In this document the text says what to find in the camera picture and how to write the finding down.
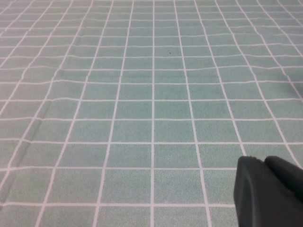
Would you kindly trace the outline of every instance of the fabric surface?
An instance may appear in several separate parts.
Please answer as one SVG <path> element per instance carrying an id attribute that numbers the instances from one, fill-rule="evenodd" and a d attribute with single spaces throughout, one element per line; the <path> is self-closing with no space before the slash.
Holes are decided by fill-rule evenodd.
<path id="1" fill-rule="evenodd" d="M 302 69 L 302 0 L 1 1 L 0 227 L 236 227 Z"/>

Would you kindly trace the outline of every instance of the green square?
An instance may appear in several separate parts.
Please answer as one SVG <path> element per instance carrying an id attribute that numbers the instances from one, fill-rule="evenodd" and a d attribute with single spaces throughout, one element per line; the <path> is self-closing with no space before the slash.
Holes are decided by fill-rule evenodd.
<path id="1" fill-rule="evenodd" d="M 287 81 L 287 77 L 283 74 L 281 69 L 253 68 L 252 70 L 256 75 L 257 80 Z"/>
<path id="2" fill-rule="evenodd" d="M 120 100 L 152 99 L 151 85 L 121 85 Z"/>
<path id="3" fill-rule="evenodd" d="M 50 47 L 44 47 L 41 51 L 40 56 L 43 57 L 59 57 L 64 56 L 65 53 L 68 50 L 68 46 L 50 46 Z"/>
<path id="4" fill-rule="evenodd" d="M 204 168 L 236 168 L 243 156 L 239 145 L 200 145 L 200 157 Z"/>
<path id="5" fill-rule="evenodd" d="M 152 70 L 123 71 L 122 83 L 151 83 Z"/>
<path id="6" fill-rule="evenodd" d="M 226 56 L 241 54 L 237 46 L 212 46 L 214 56 Z"/>
<path id="7" fill-rule="evenodd" d="M 192 56 L 211 56 L 209 48 L 206 46 L 185 46 L 183 47 L 183 54 L 185 57 Z"/>
<path id="8" fill-rule="evenodd" d="M 210 215 L 213 227 L 238 227 L 238 219 L 235 208 L 211 207 Z"/>
<path id="9" fill-rule="evenodd" d="M 131 27 L 129 28 L 129 36 L 152 36 L 152 29 L 149 27 Z"/>
<path id="10" fill-rule="evenodd" d="M 203 203 L 200 171 L 156 170 L 156 203 Z"/>
<path id="11" fill-rule="evenodd" d="M 107 145 L 69 144 L 59 166 L 102 167 Z"/>
<path id="12" fill-rule="evenodd" d="M 105 47 L 99 48 L 98 57 L 123 57 L 124 47 Z"/>
<path id="13" fill-rule="evenodd" d="M 22 143 L 12 166 L 55 166 L 62 144 Z"/>
<path id="14" fill-rule="evenodd" d="M 95 56 L 97 47 L 95 46 L 72 46 L 69 55 L 75 55 L 77 57 L 91 57 Z"/>
<path id="15" fill-rule="evenodd" d="M 113 144 L 110 147 L 107 167 L 151 167 L 151 146 Z"/>
<path id="16" fill-rule="evenodd" d="M 40 57 L 40 58 L 36 58 L 36 60 L 32 63 L 31 66 L 59 68 L 62 61 L 63 61 L 63 57 L 60 58 Z"/>
<path id="17" fill-rule="evenodd" d="M 303 142 L 303 121 L 279 121 L 282 133 L 287 142 Z"/>
<path id="18" fill-rule="evenodd" d="M 97 58 L 93 69 L 120 70 L 122 67 L 122 58 Z"/>
<path id="19" fill-rule="evenodd" d="M 301 68 L 286 68 L 285 73 L 289 76 L 293 82 L 302 82 Z"/>
<path id="20" fill-rule="evenodd" d="M 28 127 L 30 120 L 0 121 L 1 139 L 20 139 Z"/>
<path id="21" fill-rule="evenodd" d="M 64 142 L 70 125 L 70 121 L 35 120 L 26 139 Z"/>
<path id="22" fill-rule="evenodd" d="M 303 104 L 300 100 L 270 101 L 268 105 L 277 118 L 303 118 Z"/>
<path id="23" fill-rule="evenodd" d="M 152 47 L 128 47 L 126 57 L 152 57 Z"/>
<path id="24" fill-rule="evenodd" d="M 12 157 L 17 141 L 0 141 L 0 168 L 7 168 Z"/>
<path id="25" fill-rule="evenodd" d="M 55 75 L 55 70 L 52 69 L 51 71 L 46 70 L 47 75 L 46 79 L 50 80 L 52 76 Z M 55 80 L 72 80 L 72 81 L 82 81 L 84 82 L 86 80 L 86 77 L 89 73 L 89 70 L 59 70 L 58 73 L 56 73 L 54 79 Z M 39 72 L 32 72 L 33 75 L 39 75 Z"/>
<path id="26" fill-rule="evenodd" d="M 238 142 L 231 121 L 196 121 L 199 142 Z"/>
<path id="27" fill-rule="evenodd" d="M 107 142 L 110 121 L 77 121 L 71 131 L 70 141 Z"/>
<path id="28" fill-rule="evenodd" d="M 155 47 L 156 57 L 180 57 L 180 47 Z"/>
<path id="29" fill-rule="evenodd" d="M 206 211 L 204 207 L 156 207 L 155 226 L 207 227 Z"/>
<path id="30" fill-rule="evenodd" d="M 242 56 L 216 57 L 215 61 L 218 67 L 247 65 L 245 59 Z"/>
<path id="31" fill-rule="evenodd" d="M 182 46 L 207 46 L 206 38 L 203 36 L 181 37 Z"/>
<path id="32" fill-rule="evenodd" d="M 235 38 L 239 45 L 263 44 L 262 38 L 258 34 L 236 34 Z"/>
<path id="33" fill-rule="evenodd" d="M 100 38 L 96 37 L 96 36 L 78 36 L 74 42 L 74 45 L 76 45 L 76 46 L 83 46 L 83 45 L 97 46 L 99 43 L 99 39 Z"/>
<path id="34" fill-rule="evenodd" d="M 116 20 L 111 20 L 108 21 L 107 27 L 117 27 L 117 28 L 128 28 L 128 21 L 116 21 Z"/>
<path id="35" fill-rule="evenodd" d="M 48 87 L 49 84 L 20 84 L 12 99 L 44 99 L 47 94 Z"/>
<path id="36" fill-rule="evenodd" d="M 155 14 L 155 20 L 162 19 L 175 19 L 176 16 L 172 14 Z M 178 36 L 178 29 L 174 27 L 156 27 L 155 28 L 155 36 Z"/>
<path id="37" fill-rule="evenodd" d="M 198 168 L 194 145 L 155 145 L 156 168 Z"/>
<path id="38" fill-rule="evenodd" d="M 297 161 L 303 165 L 303 146 L 302 145 L 291 145 L 290 149 L 292 150 Z"/>
<path id="39" fill-rule="evenodd" d="M 182 58 L 155 58 L 155 69 L 180 70 L 183 69 Z"/>
<path id="40" fill-rule="evenodd" d="M 33 117 L 41 102 L 8 102 L 1 118 Z"/>
<path id="41" fill-rule="evenodd" d="M 155 99 L 188 100 L 186 85 L 155 85 Z"/>
<path id="42" fill-rule="evenodd" d="M 274 121 L 237 121 L 243 142 L 282 142 Z"/>
<path id="43" fill-rule="evenodd" d="M 268 46 L 273 55 L 298 55 L 293 46 L 270 45 Z"/>
<path id="44" fill-rule="evenodd" d="M 114 114 L 114 102 L 81 102 L 78 119 L 111 119 Z"/>
<path id="45" fill-rule="evenodd" d="M 147 207 L 102 207 L 98 227 L 149 227 L 150 208 Z"/>
<path id="46" fill-rule="evenodd" d="M 126 37 L 104 37 L 101 46 L 125 46 Z"/>
<path id="47" fill-rule="evenodd" d="M 181 35 L 204 35 L 203 29 L 201 27 L 181 27 Z"/>
<path id="48" fill-rule="evenodd" d="M 121 73 L 118 70 L 92 71 L 91 74 L 89 75 L 89 82 L 118 83 L 120 74 Z"/>
<path id="49" fill-rule="evenodd" d="M 265 99 L 298 98 L 290 83 L 260 83 Z"/>
<path id="50" fill-rule="evenodd" d="M 155 83 L 185 83 L 183 70 L 157 70 L 155 73 Z"/>
<path id="51" fill-rule="evenodd" d="M 13 47 L 9 47 L 9 48 L 8 47 L 1 47 L 0 48 L 0 57 L 7 58 L 10 55 L 12 50 L 13 50 Z"/>
<path id="52" fill-rule="evenodd" d="M 118 102 L 117 119 L 150 119 L 152 118 L 151 102 Z"/>
<path id="53" fill-rule="evenodd" d="M 83 99 L 115 100 L 117 96 L 117 89 L 117 85 L 87 84 Z"/>
<path id="54" fill-rule="evenodd" d="M 236 119 L 271 118 L 263 101 L 230 101 L 229 103 Z"/>
<path id="55" fill-rule="evenodd" d="M 152 57 L 150 58 L 126 58 L 124 64 L 125 70 L 151 70 Z"/>
<path id="56" fill-rule="evenodd" d="M 73 82 L 53 83 L 48 98 L 80 98 L 83 90 L 83 84 Z"/>
<path id="57" fill-rule="evenodd" d="M 152 27 L 152 21 L 151 20 L 132 20 L 131 21 L 131 27 Z"/>
<path id="58" fill-rule="evenodd" d="M 180 46 L 178 37 L 155 37 L 155 46 Z"/>
<path id="59" fill-rule="evenodd" d="M 224 99 L 221 85 L 189 85 L 191 99 Z"/>
<path id="60" fill-rule="evenodd" d="M 210 45 L 235 45 L 232 35 L 214 35 L 209 39 Z"/>
<path id="61" fill-rule="evenodd" d="M 270 53 L 268 52 L 266 46 L 263 46 L 263 45 L 262 46 L 241 46 L 241 50 L 244 54 L 257 55 L 257 56 L 270 56 Z"/>
<path id="62" fill-rule="evenodd" d="M 77 109 L 78 101 L 54 100 L 46 101 L 40 110 L 40 118 L 72 119 Z"/>
<path id="63" fill-rule="evenodd" d="M 214 67 L 214 61 L 210 57 L 186 57 L 186 69 L 203 69 Z"/>
<path id="64" fill-rule="evenodd" d="M 74 69 L 85 69 L 89 70 L 93 63 L 93 58 L 77 58 L 77 57 L 66 57 L 62 69 L 74 70 Z"/>
<path id="65" fill-rule="evenodd" d="M 264 67 L 264 68 L 278 67 L 275 60 L 270 56 L 269 57 L 246 56 L 246 59 L 249 62 L 250 66 Z"/>
<path id="66" fill-rule="evenodd" d="M 233 204 L 233 188 L 236 178 L 234 170 L 205 170 L 204 181 L 208 202 Z"/>
<path id="67" fill-rule="evenodd" d="M 112 141 L 150 142 L 151 139 L 152 139 L 151 121 L 116 121 L 115 122 Z"/>
<path id="68" fill-rule="evenodd" d="M 152 46 L 152 37 L 129 37 L 128 46 Z"/>
<path id="69" fill-rule="evenodd" d="M 247 84 L 224 84 L 229 99 L 261 99 L 255 82 Z"/>
<path id="70" fill-rule="evenodd" d="M 36 57 L 39 53 L 39 47 L 17 47 L 11 56 L 18 56 L 18 57 Z"/>
<path id="71" fill-rule="evenodd" d="M 298 83 L 298 84 L 295 84 L 294 86 L 298 90 L 301 97 L 303 97 L 303 83 Z"/>
<path id="72" fill-rule="evenodd" d="M 35 226 L 40 207 L 3 206 L 0 212 L 0 226 Z"/>
<path id="73" fill-rule="evenodd" d="M 48 202 L 94 203 L 97 201 L 100 181 L 100 170 L 58 169 Z"/>
<path id="74" fill-rule="evenodd" d="M 46 207 L 39 226 L 92 226 L 94 213 L 94 207 Z"/>
<path id="75" fill-rule="evenodd" d="M 256 157 L 262 161 L 268 156 L 278 156 L 284 160 L 294 163 L 285 145 L 244 145 L 246 154 Z"/>
<path id="76" fill-rule="evenodd" d="M 35 168 L 12 171 L 1 190 L 1 202 L 43 202 L 51 172 Z"/>
<path id="77" fill-rule="evenodd" d="M 21 46 L 43 46 L 46 42 L 46 37 L 25 37 L 20 43 Z"/>
<path id="78" fill-rule="evenodd" d="M 216 69 L 202 69 L 187 71 L 189 83 L 219 83 Z"/>
<path id="79" fill-rule="evenodd" d="M 248 82 L 254 80 L 254 76 L 248 67 L 220 68 L 219 72 L 222 82 Z"/>
<path id="80" fill-rule="evenodd" d="M 150 199 L 149 170 L 106 170 L 101 202 L 149 203 Z"/>
<path id="81" fill-rule="evenodd" d="M 191 121 L 156 121 L 156 142 L 193 142 L 193 126 Z"/>
<path id="82" fill-rule="evenodd" d="M 194 118 L 231 118 L 225 101 L 192 102 Z"/>
<path id="83" fill-rule="evenodd" d="M 191 118 L 188 102 L 156 102 L 155 118 L 184 119 Z"/>

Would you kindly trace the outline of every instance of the black object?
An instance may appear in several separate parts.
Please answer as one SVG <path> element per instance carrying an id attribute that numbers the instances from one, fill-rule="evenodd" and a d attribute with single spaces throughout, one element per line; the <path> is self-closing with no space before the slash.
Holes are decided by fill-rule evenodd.
<path id="1" fill-rule="evenodd" d="M 233 197 L 239 227 L 303 227 L 303 170 L 279 157 L 240 157 Z"/>

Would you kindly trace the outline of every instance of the white grid line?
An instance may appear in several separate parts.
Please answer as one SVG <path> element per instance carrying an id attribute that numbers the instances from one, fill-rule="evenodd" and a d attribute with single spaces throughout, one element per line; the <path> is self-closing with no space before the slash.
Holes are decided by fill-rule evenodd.
<path id="1" fill-rule="evenodd" d="M 61 121 L 61 122 L 87 122 L 87 121 L 96 121 L 96 122 L 108 122 L 111 121 L 109 118 L 78 118 L 78 119 L 69 119 L 69 118 L 39 118 L 39 117 L 16 117 L 16 118 L 0 118 L 0 122 L 6 121 L 18 121 L 18 120 L 39 120 L 39 121 Z M 274 119 L 278 121 L 303 121 L 303 118 L 290 118 L 290 117 L 278 117 L 278 118 L 193 118 L 194 121 L 237 121 L 237 122 L 263 122 L 263 121 L 273 121 Z M 191 118 L 118 118 L 115 121 L 191 121 Z"/>
<path id="2" fill-rule="evenodd" d="M 7 202 L 0 203 L 0 206 L 27 206 L 27 207 L 40 207 L 41 203 L 29 202 Z M 151 207 L 150 203 L 47 203 L 46 207 Z M 155 203 L 155 207 L 205 207 L 203 203 Z M 234 204 L 209 204 L 209 207 L 225 207 L 234 208 Z"/>
<path id="3" fill-rule="evenodd" d="M 176 14 L 177 27 L 178 27 L 178 35 L 179 35 L 180 50 L 181 50 L 181 55 L 182 55 L 183 69 L 184 69 L 184 74 L 185 74 L 185 81 L 186 81 L 186 84 L 187 84 L 186 85 L 186 87 L 187 87 L 187 96 L 188 96 L 188 103 L 189 103 L 189 109 L 190 109 L 190 116 L 191 116 L 191 119 L 192 119 L 191 122 L 192 122 L 192 128 L 193 128 L 193 133 L 194 133 L 196 155 L 197 155 L 197 160 L 198 160 L 199 167 L 202 168 L 202 162 L 201 162 L 201 157 L 200 157 L 198 139 L 197 139 L 197 134 L 196 134 L 196 125 L 195 125 L 195 121 L 194 121 L 193 107 L 192 107 L 192 101 L 191 101 L 190 90 L 189 90 L 189 85 L 188 85 L 186 65 L 185 65 L 184 54 L 183 54 L 182 41 L 181 41 L 181 37 L 180 37 L 180 27 L 179 27 L 179 22 L 178 22 L 178 13 L 177 13 L 175 0 L 173 2 L 174 2 L 174 6 L 175 6 L 175 14 Z M 211 216 L 210 216 L 210 209 L 209 209 L 209 206 L 208 206 L 208 198 L 207 198 L 207 194 L 206 194 L 206 186 L 205 186 L 205 181 L 204 181 L 204 172 L 203 172 L 203 170 L 200 171 L 200 180 L 201 180 L 202 193 L 203 193 L 203 198 L 204 198 L 204 203 L 205 203 L 207 224 L 208 224 L 208 227 L 212 227 L 212 221 L 211 221 Z"/>
<path id="4" fill-rule="evenodd" d="M 116 95 L 116 100 L 115 100 L 113 118 L 112 118 L 111 125 L 110 125 L 108 145 L 107 145 L 107 150 L 106 150 L 106 155 L 105 155 L 103 167 L 107 166 L 107 161 L 108 161 L 109 151 L 110 151 L 110 145 L 111 145 L 112 137 L 113 137 L 114 124 L 115 124 L 115 118 L 116 118 L 116 113 L 117 113 L 117 106 L 118 106 L 118 100 L 119 100 L 119 94 L 120 94 L 120 88 L 121 88 L 121 81 L 122 81 L 122 76 L 123 76 L 123 71 L 124 71 L 126 49 L 127 49 L 127 43 L 128 43 L 128 37 L 129 37 L 129 30 L 130 30 L 131 21 L 132 21 L 133 9 L 134 9 L 134 1 L 132 1 L 132 9 L 131 9 L 131 13 L 130 13 L 130 16 L 129 16 L 128 29 L 127 29 L 127 35 L 126 35 L 126 41 L 125 41 L 125 48 L 124 48 L 124 55 L 123 55 L 124 57 L 123 57 L 121 72 L 120 72 L 120 76 L 119 76 L 119 84 L 118 84 L 118 88 L 117 88 L 117 95 Z M 106 172 L 105 172 L 105 169 L 103 168 L 102 173 L 101 173 L 101 181 L 100 181 L 100 188 L 99 188 L 99 192 L 98 192 L 97 203 L 101 203 L 102 192 L 103 192 L 104 182 L 105 182 L 105 174 L 106 174 Z M 96 225 L 97 225 L 98 214 L 99 214 L 99 206 L 96 206 L 93 227 L 96 227 Z"/>
<path id="5" fill-rule="evenodd" d="M 217 5 L 219 11 L 221 12 L 221 9 L 220 9 L 220 7 L 219 7 L 217 1 L 216 1 L 216 0 L 214 0 L 214 1 L 215 1 L 216 5 Z M 227 22 L 226 22 L 226 20 L 225 20 L 225 17 L 224 17 L 224 15 L 223 15 L 222 12 L 221 12 L 221 14 L 222 14 L 222 17 L 223 17 L 223 19 L 224 19 L 224 21 L 225 21 L 226 26 L 228 27 L 228 29 L 230 30 L 230 32 L 231 32 L 231 34 L 232 34 L 232 36 L 233 36 L 233 39 L 234 39 L 235 43 L 237 44 L 238 42 L 237 42 L 237 40 L 236 40 L 236 38 L 235 38 L 235 36 L 234 36 L 234 33 L 232 32 L 232 30 L 231 30 L 230 27 L 228 26 L 228 24 L 227 24 Z M 265 104 L 266 108 L 268 109 L 268 111 L 269 111 L 270 115 L 272 116 L 272 118 L 274 118 L 274 122 L 275 122 L 275 124 L 276 124 L 276 127 L 277 127 L 277 129 L 278 129 L 278 131 L 279 131 L 280 136 L 282 137 L 283 142 L 285 142 L 285 146 L 286 146 L 287 150 L 289 151 L 289 153 L 290 153 L 291 157 L 293 158 L 294 162 L 295 162 L 299 167 L 301 167 L 300 163 L 296 160 L 296 158 L 295 158 L 294 154 L 292 153 L 290 147 L 289 147 L 288 144 L 286 143 L 286 139 L 285 139 L 285 137 L 284 137 L 284 135 L 283 135 L 283 133 L 282 133 L 282 131 L 281 131 L 281 128 L 280 128 L 280 126 L 279 126 L 279 123 L 277 122 L 277 120 L 276 120 L 276 118 L 275 118 L 273 112 L 271 111 L 271 109 L 270 109 L 270 107 L 269 107 L 267 101 L 265 101 L 265 98 L 264 98 L 263 92 L 262 92 L 262 90 L 261 90 L 261 88 L 260 88 L 260 85 L 259 85 L 259 83 L 258 83 L 258 79 L 257 79 L 257 77 L 256 77 L 256 74 L 254 73 L 254 71 L 253 71 L 252 68 L 250 67 L 250 64 L 249 64 L 247 58 L 246 58 L 245 56 L 243 56 L 243 57 L 244 57 L 244 59 L 245 59 L 247 65 L 249 66 L 251 73 L 252 73 L 253 76 L 254 76 L 254 79 L 255 79 L 255 81 L 256 81 L 256 85 L 257 85 L 257 87 L 258 87 L 258 90 L 259 90 L 259 93 L 260 93 L 262 99 L 264 100 L 264 104 Z"/>
<path id="6" fill-rule="evenodd" d="M 19 141 L 18 138 L 0 139 L 0 141 Z M 37 141 L 37 140 L 22 140 L 23 142 L 34 143 L 48 143 L 48 144 L 64 144 L 58 141 Z M 85 144 L 85 145 L 107 145 L 108 142 L 68 142 L 67 144 Z M 112 144 L 120 145 L 151 145 L 151 142 L 111 142 Z M 155 145 L 195 145 L 195 142 L 154 142 Z M 239 142 L 198 142 L 198 145 L 237 145 Z M 284 142 L 243 142 L 244 145 L 285 145 Z M 303 145 L 303 142 L 287 142 L 288 145 Z"/>
<path id="7" fill-rule="evenodd" d="M 154 198 L 155 198 L 155 0 L 152 1 L 152 102 L 151 102 L 151 214 L 150 226 L 154 227 Z"/>
<path id="8" fill-rule="evenodd" d="M 83 81 L 77 81 L 77 80 L 68 80 L 68 79 L 57 79 L 53 80 L 54 83 L 60 83 L 60 82 L 69 82 L 69 83 L 74 83 L 74 84 L 84 84 Z M 287 80 L 261 80 L 259 81 L 260 83 L 281 83 L 281 84 L 290 84 L 289 81 Z M 302 84 L 302 81 L 291 81 L 294 84 Z M 18 82 L 1 82 L 1 84 L 17 84 Z M 43 85 L 43 84 L 49 84 L 51 83 L 50 81 L 45 81 L 45 82 L 21 82 L 21 85 Z M 250 83 L 255 83 L 255 81 L 235 81 L 235 82 L 222 82 L 223 84 L 250 84 Z M 118 85 L 118 82 L 87 82 L 87 84 L 111 84 L 111 85 Z M 153 83 L 121 83 L 122 85 L 152 85 Z M 186 83 L 154 83 L 155 85 L 186 85 Z M 189 85 L 220 85 L 221 83 L 188 83 Z"/>

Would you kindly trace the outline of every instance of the black plastic object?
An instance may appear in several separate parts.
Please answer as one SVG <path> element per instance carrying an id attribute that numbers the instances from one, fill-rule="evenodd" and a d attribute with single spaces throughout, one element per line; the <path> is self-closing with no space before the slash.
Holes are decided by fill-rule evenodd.
<path id="1" fill-rule="evenodd" d="M 240 157 L 233 197 L 239 227 L 303 227 L 303 170 L 279 157 Z"/>

